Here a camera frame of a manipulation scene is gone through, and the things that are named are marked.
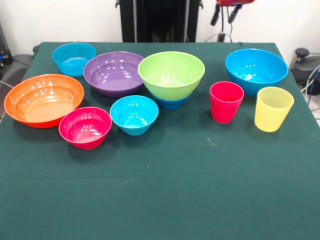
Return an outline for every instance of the small blue bowl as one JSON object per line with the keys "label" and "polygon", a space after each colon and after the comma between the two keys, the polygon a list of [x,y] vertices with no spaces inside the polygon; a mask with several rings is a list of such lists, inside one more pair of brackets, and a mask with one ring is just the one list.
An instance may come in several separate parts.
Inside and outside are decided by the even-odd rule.
{"label": "small blue bowl", "polygon": [[277,86],[288,74],[281,57],[261,49],[234,51],[226,58],[225,66],[230,80],[249,96],[257,96],[265,87]]}
{"label": "small blue bowl", "polygon": [[56,48],[52,58],[60,72],[71,77],[83,75],[87,62],[96,56],[96,49],[83,42],[67,43]]}
{"label": "small blue bowl", "polygon": [[132,95],[120,98],[110,108],[112,121],[126,134],[144,134],[159,113],[157,104],[150,98]]}

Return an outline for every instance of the orange bowl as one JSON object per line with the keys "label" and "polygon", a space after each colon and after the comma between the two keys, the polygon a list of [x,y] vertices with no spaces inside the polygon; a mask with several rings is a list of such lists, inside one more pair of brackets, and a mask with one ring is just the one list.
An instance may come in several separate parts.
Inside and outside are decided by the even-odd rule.
{"label": "orange bowl", "polygon": [[62,74],[31,77],[16,85],[4,99],[4,109],[29,127],[47,129],[77,109],[85,91],[76,79]]}

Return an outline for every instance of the pink bowl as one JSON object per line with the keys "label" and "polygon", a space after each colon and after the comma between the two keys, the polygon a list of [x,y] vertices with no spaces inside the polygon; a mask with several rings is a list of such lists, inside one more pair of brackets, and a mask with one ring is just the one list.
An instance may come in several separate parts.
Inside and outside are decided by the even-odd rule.
{"label": "pink bowl", "polygon": [[111,125],[111,117],[105,110],[92,106],[82,107],[61,120],[59,133],[75,147],[91,150],[105,140]]}

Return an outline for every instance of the blue bowl base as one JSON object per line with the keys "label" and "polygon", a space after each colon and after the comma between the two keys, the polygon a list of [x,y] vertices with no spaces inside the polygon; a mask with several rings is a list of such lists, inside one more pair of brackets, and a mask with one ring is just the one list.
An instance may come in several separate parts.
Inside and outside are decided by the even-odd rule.
{"label": "blue bowl base", "polygon": [[162,108],[167,109],[167,110],[176,110],[176,109],[180,108],[185,103],[185,101],[190,97],[190,95],[185,98],[182,98],[180,100],[175,100],[175,101],[162,100],[160,98],[157,98],[154,95],[153,95],[153,97],[155,98],[156,102]]}

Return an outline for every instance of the green bowl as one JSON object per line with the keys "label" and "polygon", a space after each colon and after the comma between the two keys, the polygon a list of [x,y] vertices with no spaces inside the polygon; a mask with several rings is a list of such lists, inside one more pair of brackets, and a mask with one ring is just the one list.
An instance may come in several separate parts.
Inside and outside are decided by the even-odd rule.
{"label": "green bowl", "polygon": [[142,60],[138,73],[156,98],[176,101],[188,97],[195,90],[205,74],[205,65],[191,54],[164,51]]}

